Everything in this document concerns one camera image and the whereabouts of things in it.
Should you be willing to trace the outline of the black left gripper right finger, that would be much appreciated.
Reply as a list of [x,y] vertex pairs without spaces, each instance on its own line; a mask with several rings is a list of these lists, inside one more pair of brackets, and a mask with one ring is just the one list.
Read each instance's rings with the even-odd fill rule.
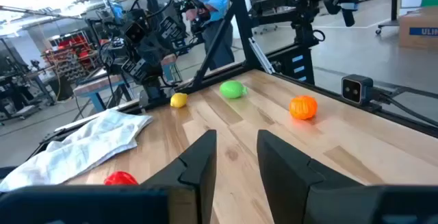
[[363,184],[313,159],[278,136],[257,135],[259,171],[275,224],[367,224]]

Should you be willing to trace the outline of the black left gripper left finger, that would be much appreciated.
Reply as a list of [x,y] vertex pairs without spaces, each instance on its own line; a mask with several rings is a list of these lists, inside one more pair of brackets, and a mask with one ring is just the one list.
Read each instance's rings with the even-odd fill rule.
[[143,224],[210,224],[216,146],[216,130],[208,130],[142,183],[149,191]]

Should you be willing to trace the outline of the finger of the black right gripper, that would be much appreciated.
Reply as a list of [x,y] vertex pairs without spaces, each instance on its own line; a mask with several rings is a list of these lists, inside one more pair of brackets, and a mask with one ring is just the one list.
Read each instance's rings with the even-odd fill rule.
[[149,73],[150,69],[150,63],[142,58],[137,62],[127,60],[122,65],[122,70],[135,82],[147,82],[151,77]]
[[180,24],[171,16],[167,16],[159,24],[158,39],[163,46],[186,46],[185,25]]

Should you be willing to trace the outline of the yellow toy lemon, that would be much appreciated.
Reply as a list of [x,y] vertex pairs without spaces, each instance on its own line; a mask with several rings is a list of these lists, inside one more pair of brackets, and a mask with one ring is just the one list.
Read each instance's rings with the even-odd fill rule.
[[182,92],[176,92],[170,98],[170,106],[173,108],[182,108],[188,102],[188,95]]

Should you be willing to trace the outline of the orange toy pumpkin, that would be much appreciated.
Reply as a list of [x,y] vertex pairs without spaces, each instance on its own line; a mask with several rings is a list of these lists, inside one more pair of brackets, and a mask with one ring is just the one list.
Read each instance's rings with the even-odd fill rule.
[[289,113],[295,119],[311,119],[316,115],[317,111],[318,103],[310,96],[297,96],[289,103]]

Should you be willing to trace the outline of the red toy tomato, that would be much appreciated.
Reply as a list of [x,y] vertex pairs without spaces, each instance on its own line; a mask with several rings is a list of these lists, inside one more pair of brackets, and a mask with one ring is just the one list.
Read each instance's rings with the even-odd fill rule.
[[138,181],[131,174],[124,171],[116,171],[107,176],[103,182],[105,185],[138,185]]

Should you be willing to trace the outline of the green toy starfruit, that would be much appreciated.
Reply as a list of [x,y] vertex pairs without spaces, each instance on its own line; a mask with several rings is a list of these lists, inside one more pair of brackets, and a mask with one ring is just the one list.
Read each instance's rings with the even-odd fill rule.
[[227,99],[237,99],[247,94],[247,88],[239,81],[229,80],[221,83],[220,93]]

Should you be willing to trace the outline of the shelf with red bins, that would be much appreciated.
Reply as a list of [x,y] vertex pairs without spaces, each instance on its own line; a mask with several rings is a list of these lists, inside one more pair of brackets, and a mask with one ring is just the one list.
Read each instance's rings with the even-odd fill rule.
[[48,43],[51,47],[42,52],[41,58],[69,82],[76,82],[96,69],[97,50],[85,32],[52,36]]

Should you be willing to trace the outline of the white checked cloth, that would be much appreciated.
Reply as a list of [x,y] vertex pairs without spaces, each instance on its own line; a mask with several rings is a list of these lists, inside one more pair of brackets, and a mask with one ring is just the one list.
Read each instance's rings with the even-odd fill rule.
[[0,182],[0,192],[26,186],[58,185],[137,147],[136,136],[153,121],[151,115],[106,110],[62,142],[28,159]]

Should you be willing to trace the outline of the black stand blue labels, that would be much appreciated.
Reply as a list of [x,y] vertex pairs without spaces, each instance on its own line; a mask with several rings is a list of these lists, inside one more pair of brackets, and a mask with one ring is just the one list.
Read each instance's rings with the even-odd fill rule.
[[315,84],[310,48],[291,45],[272,55],[272,59],[280,64],[279,72],[283,75]]

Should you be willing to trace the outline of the black workbench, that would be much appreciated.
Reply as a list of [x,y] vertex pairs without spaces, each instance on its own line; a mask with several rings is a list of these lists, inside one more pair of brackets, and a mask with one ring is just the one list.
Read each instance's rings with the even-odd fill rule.
[[0,38],[0,125],[12,119],[25,119],[44,104],[55,104],[55,98],[40,78],[46,71],[39,67],[33,70],[6,39]]

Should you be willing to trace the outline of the brown cardboard box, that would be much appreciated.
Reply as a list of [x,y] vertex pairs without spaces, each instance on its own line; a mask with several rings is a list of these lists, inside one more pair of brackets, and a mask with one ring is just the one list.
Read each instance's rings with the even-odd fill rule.
[[420,8],[399,18],[399,45],[438,50],[438,6]]

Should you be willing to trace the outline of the black rolling stand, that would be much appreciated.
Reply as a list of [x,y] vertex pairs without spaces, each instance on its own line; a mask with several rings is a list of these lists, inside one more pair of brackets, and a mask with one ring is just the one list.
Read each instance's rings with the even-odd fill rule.
[[399,27],[399,21],[398,21],[398,0],[391,0],[391,18],[389,21],[385,21],[382,23],[379,23],[377,25],[377,30],[375,31],[375,34],[377,36],[380,36],[382,32],[382,28],[384,27]]

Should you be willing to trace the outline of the blue metal frame table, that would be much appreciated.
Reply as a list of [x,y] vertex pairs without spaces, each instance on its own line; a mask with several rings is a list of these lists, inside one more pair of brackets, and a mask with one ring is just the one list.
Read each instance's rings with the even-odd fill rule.
[[151,75],[147,82],[135,82],[128,74],[122,70],[120,66],[120,73],[107,74],[105,78],[100,77],[95,80],[86,81],[84,84],[78,85],[73,92],[78,97],[89,97],[95,106],[97,112],[102,112],[109,108],[113,108],[120,104],[122,97],[127,101],[133,100],[133,95],[129,94],[129,81],[127,78],[135,82],[137,85],[143,87],[140,92],[139,106],[145,108],[148,105],[165,101],[168,96],[164,92],[165,88],[172,88],[173,83],[172,73],[164,72],[164,67],[170,69],[175,65],[177,56],[175,54],[167,55],[162,60],[163,75]]

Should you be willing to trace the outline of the black aluminium rig frame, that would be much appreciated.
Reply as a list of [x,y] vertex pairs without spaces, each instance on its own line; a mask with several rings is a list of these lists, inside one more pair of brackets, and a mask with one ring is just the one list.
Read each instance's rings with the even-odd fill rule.
[[[280,64],[272,59],[272,55],[276,55],[280,50],[284,49],[285,47],[291,45],[302,45],[294,42],[291,45],[282,47],[275,51],[271,51],[268,54],[262,53],[261,49],[255,42],[255,39],[253,38],[253,34],[251,31],[253,26],[250,19],[250,14],[249,12],[247,12],[243,0],[231,1],[231,7],[229,8],[223,22],[221,23],[220,29],[214,38],[212,48],[207,52],[207,56],[201,68],[196,72],[192,80],[185,84],[175,86],[175,90],[185,94],[192,94],[194,92],[204,90],[207,87],[213,86],[214,84],[218,84],[225,80],[231,79],[232,77],[236,77],[242,73],[257,69],[260,71],[265,71],[266,73],[281,78],[287,82],[291,82],[303,88],[309,89],[312,92],[316,92],[332,99],[341,101],[353,107],[380,116],[384,119],[428,134],[429,136],[438,138],[438,124],[436,124],[435,121],[429,120],[425,116],[422,116],[402,106],[400,103],[394,100],[395,96],[404,92],[411,92],[413,94],[432,97],[435,99],[438,99],[438,94],[408,88],[405,86],[399,87],[399,89],[394,92],[389,92],[388,90],[373,87],[371,90],[371,101],[366,105],[358,105],[344,99],[340,94],[336,94],[329,90],[317,87],[315,84],[308,84],[306,82],[301,82],[297,79],[283,75],[279,72]],[[215,73],[207,74],[206,71],[208,64],[212,61],[213,54],[218,48],[219,40],[224,36],[225,27],[227,25],[230,25],[232,18],[236,18],[237,20],[237,26],[241,35],[241,41],[246,59],[242,63],[238,63],[225,69],[216,71]]]

